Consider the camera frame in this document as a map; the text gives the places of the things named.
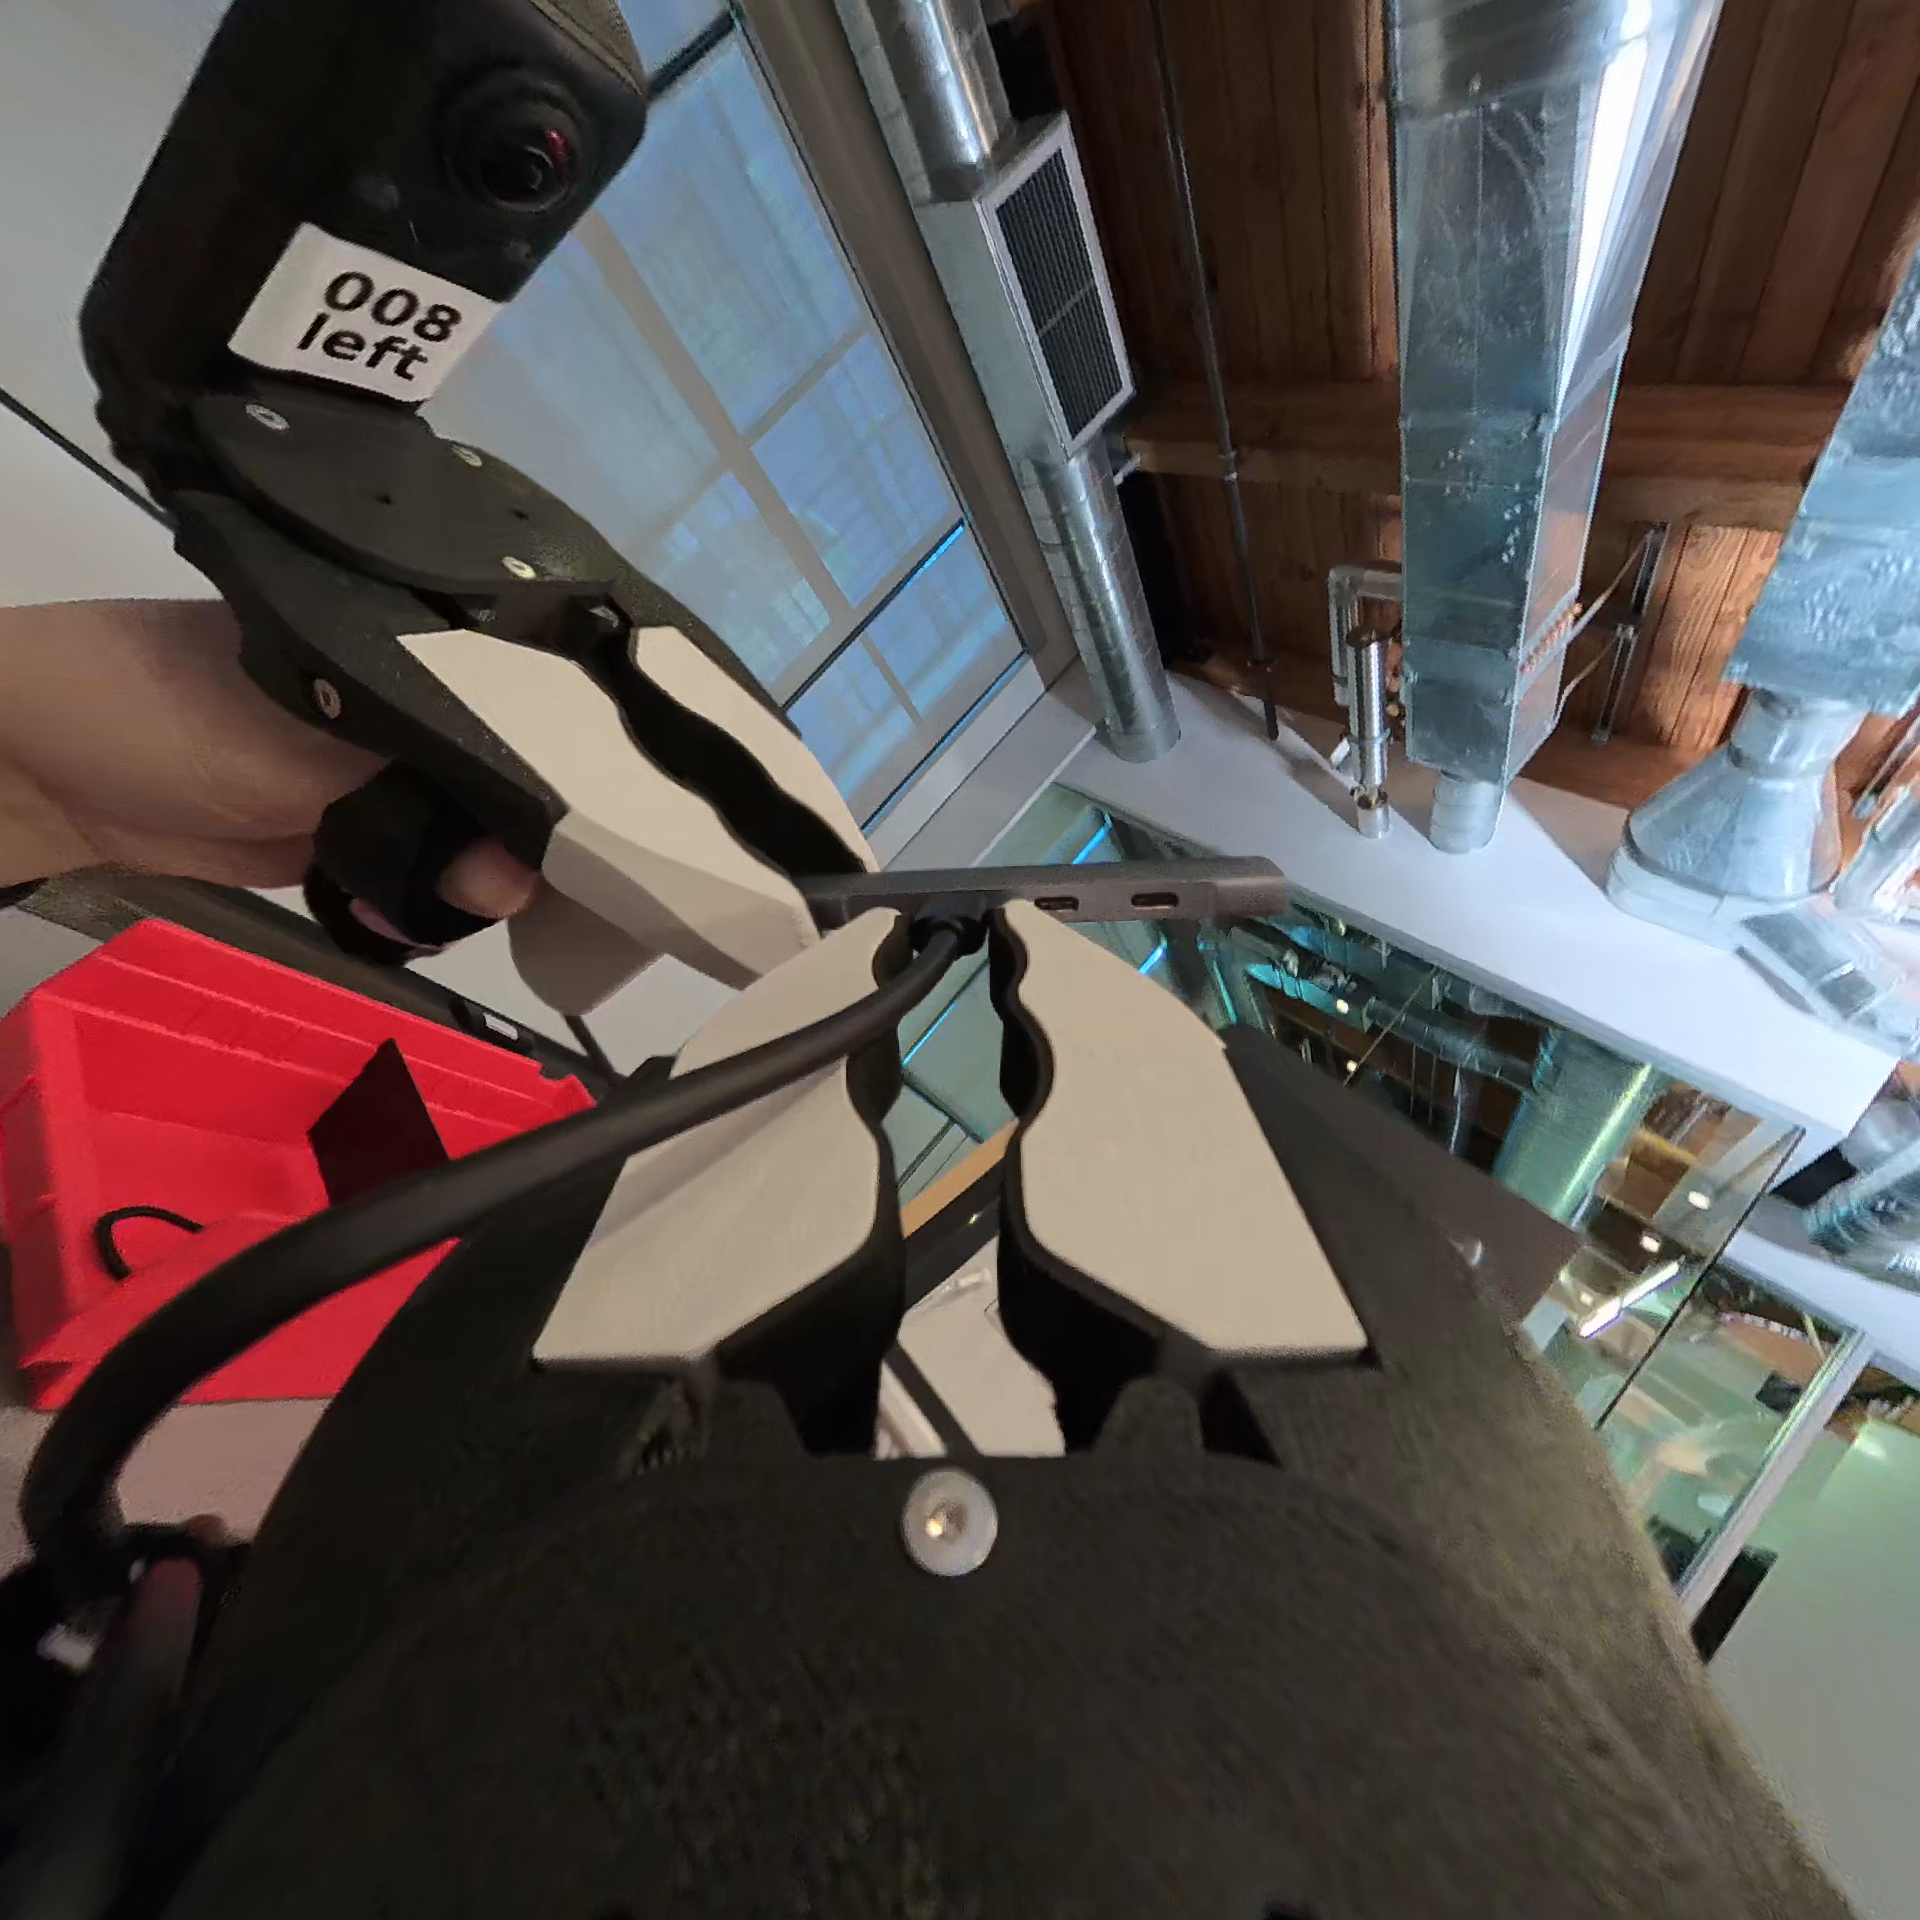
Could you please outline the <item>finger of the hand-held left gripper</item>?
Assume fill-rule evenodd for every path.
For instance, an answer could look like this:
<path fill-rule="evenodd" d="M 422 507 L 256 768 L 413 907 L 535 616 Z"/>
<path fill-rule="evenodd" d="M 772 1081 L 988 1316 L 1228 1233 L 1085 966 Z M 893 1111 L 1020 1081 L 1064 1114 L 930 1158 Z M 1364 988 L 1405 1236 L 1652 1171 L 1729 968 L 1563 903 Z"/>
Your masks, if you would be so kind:
<path fill-rule="evenodd" d="M 779 874 L 876 871 L 865 836 L 799 734 L 672 626 L 639 626 L 626 639 L 626 733 Z"/>
<path fill-rule="evenodd" d="M 708 804 L 643 754 L 626 693 L 554 654 L 476 632 L 403 635 L 400 645 L 559 799 L 540 877 L 611 940 L 595 959 L 564 959 L 567 937 L 540 933 L 535 964 L 515 947 L 551 1007 L 588 1012 L 659 956 L 749 988 L 817 946 L 795 877 L 743 848 Z"/>

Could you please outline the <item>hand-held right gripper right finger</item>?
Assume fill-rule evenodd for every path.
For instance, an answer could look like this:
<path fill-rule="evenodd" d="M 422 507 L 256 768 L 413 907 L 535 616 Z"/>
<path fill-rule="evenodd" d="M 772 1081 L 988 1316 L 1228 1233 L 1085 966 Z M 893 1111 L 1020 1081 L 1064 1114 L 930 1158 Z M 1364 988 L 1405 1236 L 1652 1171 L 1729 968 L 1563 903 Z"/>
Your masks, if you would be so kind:
<path fill-rule="evenodd" d="M 1012 1115 L 995 1300 L 1064 1451 L 1090 1454 L 1147 1379 L 1207 1409 L 1247 1370 L 1362 1361 L 1222 1036 L 1036 905 L 992 912 L 988 959 Z"/>

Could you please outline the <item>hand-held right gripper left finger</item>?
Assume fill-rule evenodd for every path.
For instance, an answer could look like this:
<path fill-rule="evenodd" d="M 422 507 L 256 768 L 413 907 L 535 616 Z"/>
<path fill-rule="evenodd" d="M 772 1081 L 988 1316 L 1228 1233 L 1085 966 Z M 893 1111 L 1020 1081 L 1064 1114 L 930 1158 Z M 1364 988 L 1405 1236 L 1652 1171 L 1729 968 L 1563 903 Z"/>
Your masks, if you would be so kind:
<path fill-rule="evenodd" d="M 888 1025 L 827 1069 L 630 1158 L 530 1357 L 772 1388 L 809 1454 L 870 1456 L 904 1312 Z"/>

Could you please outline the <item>dark grey usb hub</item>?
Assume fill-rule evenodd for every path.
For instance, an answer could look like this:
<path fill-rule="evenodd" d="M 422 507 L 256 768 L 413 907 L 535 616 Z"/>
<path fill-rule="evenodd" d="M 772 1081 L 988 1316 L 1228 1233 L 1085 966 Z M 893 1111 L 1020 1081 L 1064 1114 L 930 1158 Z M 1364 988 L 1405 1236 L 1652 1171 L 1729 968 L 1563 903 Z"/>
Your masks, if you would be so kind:
<path fill-rule="evenodd" d="M 941 871 L 873 871 L 798 877 L 795 888 L 817 931 L 850 926 L 870 909 L 893 909 L 908 926 L 986 923 L 1025 903 L 1069 926 L 1236 923 L 1278 918 L 1287 888 L 1271 862 L 1073 862 L 974 867 Z"/>

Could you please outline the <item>person's left hand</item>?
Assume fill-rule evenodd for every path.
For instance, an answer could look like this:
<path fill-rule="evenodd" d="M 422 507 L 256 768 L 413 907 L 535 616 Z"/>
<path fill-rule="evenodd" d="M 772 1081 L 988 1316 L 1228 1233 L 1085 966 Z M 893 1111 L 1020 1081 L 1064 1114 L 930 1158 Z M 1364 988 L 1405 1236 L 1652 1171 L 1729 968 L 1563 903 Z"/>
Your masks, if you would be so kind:
<path fill-rule="evenodd" d="M 386 762 L 276 709 L 221 603 L 2 612 L 2 884 L 127 869 L 290 890 Z"/>

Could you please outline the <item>large window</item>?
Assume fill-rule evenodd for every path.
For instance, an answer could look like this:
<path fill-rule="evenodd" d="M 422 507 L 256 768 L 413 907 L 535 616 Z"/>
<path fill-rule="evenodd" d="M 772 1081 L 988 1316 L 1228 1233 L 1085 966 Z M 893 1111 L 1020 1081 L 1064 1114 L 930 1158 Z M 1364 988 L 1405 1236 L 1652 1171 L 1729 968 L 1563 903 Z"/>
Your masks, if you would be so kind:
<path fill-rule="evenodd" d="M 734 9 L 616 11 L 639 151 L 426 416 L 695 612 L 901 844 L 1034 670 Z"/>

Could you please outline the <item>glass partition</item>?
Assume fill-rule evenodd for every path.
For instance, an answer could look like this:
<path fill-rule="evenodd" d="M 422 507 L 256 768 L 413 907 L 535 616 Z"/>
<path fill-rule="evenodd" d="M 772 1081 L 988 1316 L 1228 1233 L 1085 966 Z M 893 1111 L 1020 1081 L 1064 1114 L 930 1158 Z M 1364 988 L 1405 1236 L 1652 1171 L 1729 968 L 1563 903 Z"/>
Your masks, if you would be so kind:
<path fill-rule="evenodd" d="M 1849 1451 L 1915 1435 L 1911 1374 L 1727 1257 L 1797 1130 L 1326 907 L 1133 907 L 1071 931 L 1572 1230 L 1560 1272 L 1522 1282 L 1527 1335 L 1602 1440 L 1702 1656 Z"/>

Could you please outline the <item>red plastic bin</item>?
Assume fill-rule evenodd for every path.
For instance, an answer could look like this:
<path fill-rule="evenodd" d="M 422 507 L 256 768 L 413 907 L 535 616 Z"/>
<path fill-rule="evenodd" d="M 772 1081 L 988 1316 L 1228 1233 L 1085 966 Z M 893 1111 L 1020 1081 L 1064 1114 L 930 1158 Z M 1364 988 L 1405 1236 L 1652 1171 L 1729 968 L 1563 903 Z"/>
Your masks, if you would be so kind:
<path fill-rule="evenodd" d="M 97 1361 L 240 1249 L 374 1187 L 374 1089 L 393 1046 L 416 1095 L 386 1177 L 588 1109 L 520 1032 L 441 1027 L 139 923 L 4 1017 L 4 1253 L 28 1402 L 66 1404 Z"/>

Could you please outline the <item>white vent grille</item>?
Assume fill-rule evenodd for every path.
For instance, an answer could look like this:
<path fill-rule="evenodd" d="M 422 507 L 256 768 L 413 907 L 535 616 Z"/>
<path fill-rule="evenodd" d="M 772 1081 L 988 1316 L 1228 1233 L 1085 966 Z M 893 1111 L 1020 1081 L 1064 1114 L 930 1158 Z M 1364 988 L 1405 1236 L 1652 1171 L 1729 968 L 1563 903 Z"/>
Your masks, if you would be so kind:
<path fill-rule="evenodd" d="M 1071 122 L 1025 128 L 974 202 L 1058 446 L 1080 452 L 1134 396 Z"/>

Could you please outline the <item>silver pipe fitting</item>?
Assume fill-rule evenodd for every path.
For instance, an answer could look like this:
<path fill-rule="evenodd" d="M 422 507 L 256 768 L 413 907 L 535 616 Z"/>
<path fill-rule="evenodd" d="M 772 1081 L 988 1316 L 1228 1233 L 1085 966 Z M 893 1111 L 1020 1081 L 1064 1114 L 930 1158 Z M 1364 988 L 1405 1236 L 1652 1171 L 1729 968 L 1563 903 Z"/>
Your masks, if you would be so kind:
<path fill-rule="evenodd" d="M 1346 783 L 1355 832 L 1365 839 L 1388 833 L 1401 606 L 1400 564 L 1335 564 L 1329 571 L 1331 688 L 1346 720 L 1329 766 Z"/>

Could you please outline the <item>thin dark ceiling pipe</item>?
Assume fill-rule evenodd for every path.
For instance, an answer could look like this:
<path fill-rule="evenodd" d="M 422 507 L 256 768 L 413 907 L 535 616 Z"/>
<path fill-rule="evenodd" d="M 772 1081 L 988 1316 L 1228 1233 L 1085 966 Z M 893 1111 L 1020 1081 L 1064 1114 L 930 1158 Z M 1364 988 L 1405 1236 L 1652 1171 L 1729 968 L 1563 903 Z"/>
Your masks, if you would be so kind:
<path fill-rule="evenodd" d="M 1222 336 L 1214 301 L 1214 281 L 1200 242 L 1200 225 L 1196 197 L 1191 187 L 1191 162 L 1185 151 L 1185 121 L 1177 94 L 1175 69 L 1169 46 L 1169 18 L 1163 4 L 1146 4 L 1147 37 L 1153 44 L 1153 72 L 1163 126 L 1163 149 L 1169 157 L 1169 182 L 1175 204 L 1175 220 L 1181 229 L 1185 284 L 1191 297 L 1193 328 L 1198 338 L 1200 378 L 1208 396 L 1208 420 L 1214 429 L 1214 452 L 1219 477 L 1226 499 L 1226 517 L 1232 532 L 1232 550 L 1236 564 L 1236 588 L 1241 611 L 1247 612 L 1247 650 L 1256 679 L 1256 697 L 1263 709 L 1263 733 L 1266 743 L 1280 739 L 1280 701 L 1271 688 L 1271 660 L 1263 630 L 1263 599 L 1256 583 L 1256 564 L 1251 556 L 1251 541 L 1247 528 L 1247 510 L 1238 484 L 1236 437 L 1232 427 L 1232 408 L 1226 396 Z"/>

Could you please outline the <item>round spiral metal duct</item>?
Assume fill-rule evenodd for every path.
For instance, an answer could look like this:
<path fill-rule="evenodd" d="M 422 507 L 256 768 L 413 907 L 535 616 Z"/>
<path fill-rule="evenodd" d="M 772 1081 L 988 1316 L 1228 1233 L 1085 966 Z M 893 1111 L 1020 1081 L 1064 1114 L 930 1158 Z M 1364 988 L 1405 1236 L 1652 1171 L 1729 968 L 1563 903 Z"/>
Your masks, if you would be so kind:
<path fill-rule="evenodd" d="M 1128 762 L 1163 757 L 1177 717 L 1104 446 L 1124 408 L 1080 452 L 1058 446 L 974 207 L 1025 128 L 1053 112 L 1012 118 L 983 5 L 832 9 L 1020 486 L 1104 744 Z"/>

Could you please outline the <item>rectangular metal duct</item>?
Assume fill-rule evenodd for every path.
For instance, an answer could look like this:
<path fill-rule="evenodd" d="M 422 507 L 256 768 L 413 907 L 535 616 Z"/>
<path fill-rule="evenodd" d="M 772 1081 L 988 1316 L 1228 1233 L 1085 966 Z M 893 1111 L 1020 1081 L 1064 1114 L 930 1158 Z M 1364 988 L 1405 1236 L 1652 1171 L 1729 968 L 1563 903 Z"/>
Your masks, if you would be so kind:
<path fill-rule="evenodd" d="M 1561 701 L 1633 315 L 1716 4 L 1388 5 L 1405 754 L 1491 844 Z"/>

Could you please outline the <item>tapered metal duct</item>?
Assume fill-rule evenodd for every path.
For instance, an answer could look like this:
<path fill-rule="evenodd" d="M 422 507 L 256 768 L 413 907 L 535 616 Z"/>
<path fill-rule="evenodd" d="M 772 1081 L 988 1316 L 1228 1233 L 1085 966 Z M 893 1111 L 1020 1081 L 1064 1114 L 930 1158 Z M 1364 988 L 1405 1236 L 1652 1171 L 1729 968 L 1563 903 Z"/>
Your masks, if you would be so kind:
<path fill-rule="evenodd" d="M 1727 743 L 1640 804 L 1604 891 L 1737 952 L 1787 1003 L 1915 1060 L 1915 783 L 1842 858 L 1836 762 L 1918 693 L 1918 262 L 1739 635 Z"/>

